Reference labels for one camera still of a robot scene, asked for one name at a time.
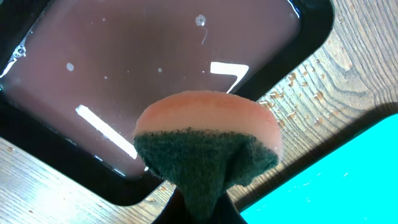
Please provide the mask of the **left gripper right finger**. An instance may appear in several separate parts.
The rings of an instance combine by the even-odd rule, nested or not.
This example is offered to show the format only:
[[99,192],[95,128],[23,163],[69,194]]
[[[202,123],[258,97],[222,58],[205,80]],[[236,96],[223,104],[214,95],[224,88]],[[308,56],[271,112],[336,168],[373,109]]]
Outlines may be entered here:
[[216,203],[214,223],[216,224],[247,224],[240,215],[227,193],[223,194]]

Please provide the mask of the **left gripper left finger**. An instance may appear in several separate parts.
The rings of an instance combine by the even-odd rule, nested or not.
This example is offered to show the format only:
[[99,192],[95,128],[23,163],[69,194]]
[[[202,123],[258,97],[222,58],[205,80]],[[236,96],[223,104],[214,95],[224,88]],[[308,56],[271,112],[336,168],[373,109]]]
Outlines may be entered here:
[[186,224],[190,216],[182,193],[176,188],[160,215],[152,224]]

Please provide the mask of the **red and green sponge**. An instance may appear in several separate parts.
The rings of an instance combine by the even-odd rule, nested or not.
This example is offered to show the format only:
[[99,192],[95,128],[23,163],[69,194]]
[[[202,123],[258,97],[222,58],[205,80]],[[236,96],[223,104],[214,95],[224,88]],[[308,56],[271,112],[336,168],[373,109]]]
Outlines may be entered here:
[[284,155],[269,109],[218,91],[184,91],[153,103],[132,135],[144,164],[176,185],[197,223],[210,220],[230,187],[249,185]]

